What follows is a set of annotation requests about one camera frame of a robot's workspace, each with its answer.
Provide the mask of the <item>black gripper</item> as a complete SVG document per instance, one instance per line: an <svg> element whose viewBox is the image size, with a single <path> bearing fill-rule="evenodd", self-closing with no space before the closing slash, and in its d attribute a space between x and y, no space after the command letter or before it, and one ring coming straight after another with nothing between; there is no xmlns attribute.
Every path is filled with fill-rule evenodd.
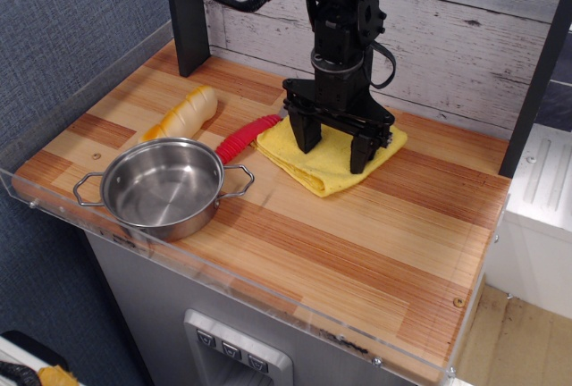
<svg viewBox="0 0 572 386"><path fill-rule="evenodd" d="M352 174L364 171L379 148L378 140L392 138L395 122L394 116L373 99L371 77L372 64L365 62L342 72L317 67L312 79L286 79L282 83L290 126L304 154L321 141L321 127L326 125L354 136L349 169Z"/></svg>

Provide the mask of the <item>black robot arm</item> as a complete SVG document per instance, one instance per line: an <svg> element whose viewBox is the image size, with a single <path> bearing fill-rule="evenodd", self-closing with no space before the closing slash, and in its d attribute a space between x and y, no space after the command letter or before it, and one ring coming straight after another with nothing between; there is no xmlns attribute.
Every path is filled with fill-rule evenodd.
<svg viewBox="0 0 572 386"><path fill-rule="evenodd" d="M284 106L298 147L309 153L328 126L351 135L349 170L364 171L381 147L391 143L394 116L379 105L371 88L387 87L372 80L373 56L390 63L393 54L377 42L386 14L379 0L306 0L314 32L311 80L286 79Z"/></svg>

